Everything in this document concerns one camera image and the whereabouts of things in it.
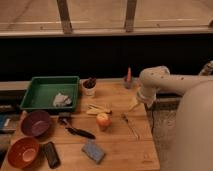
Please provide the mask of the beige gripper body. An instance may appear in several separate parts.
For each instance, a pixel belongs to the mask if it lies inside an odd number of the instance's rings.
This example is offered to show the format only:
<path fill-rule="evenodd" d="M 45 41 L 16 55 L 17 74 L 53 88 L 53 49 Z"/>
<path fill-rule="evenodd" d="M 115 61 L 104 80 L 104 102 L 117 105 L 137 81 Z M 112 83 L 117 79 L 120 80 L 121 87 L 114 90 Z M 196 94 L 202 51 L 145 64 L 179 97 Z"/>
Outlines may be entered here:
<path fill-rule="evenodd" d="M 136 93 L 136 99 L 140 103 L 144 103 L 148 108 L 150 108 L 156 100 L 156 93 L 139 88 Z"/>

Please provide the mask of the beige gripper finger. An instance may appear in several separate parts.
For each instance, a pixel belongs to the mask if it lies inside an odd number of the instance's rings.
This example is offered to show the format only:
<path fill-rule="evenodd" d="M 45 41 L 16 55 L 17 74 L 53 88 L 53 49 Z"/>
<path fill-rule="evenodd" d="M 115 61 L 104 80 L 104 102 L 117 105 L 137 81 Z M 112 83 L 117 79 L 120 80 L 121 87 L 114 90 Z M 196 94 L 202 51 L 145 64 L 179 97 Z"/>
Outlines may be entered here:
<path fill-rule="evenodd" d="M 130 111 L 134 110 L 137 106 L 140 105 L 140 103 L 141 101 L 138 97 L 133 97 L 129 105 L 129 110 Z"/>

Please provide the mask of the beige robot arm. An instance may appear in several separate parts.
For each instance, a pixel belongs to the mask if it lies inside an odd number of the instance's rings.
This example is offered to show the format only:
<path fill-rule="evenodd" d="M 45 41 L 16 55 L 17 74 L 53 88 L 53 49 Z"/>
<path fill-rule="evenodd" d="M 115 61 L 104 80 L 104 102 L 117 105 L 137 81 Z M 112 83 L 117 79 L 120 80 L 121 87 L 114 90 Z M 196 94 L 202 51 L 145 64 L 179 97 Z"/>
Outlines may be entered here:
<path fill-rule="evenodd" d="M 151 107 L 158 92 L 178 97 L 169 171 L 213 171 L 213 75 L 172 74 L 166 66 L 143 69 L 131 109 Z"/>

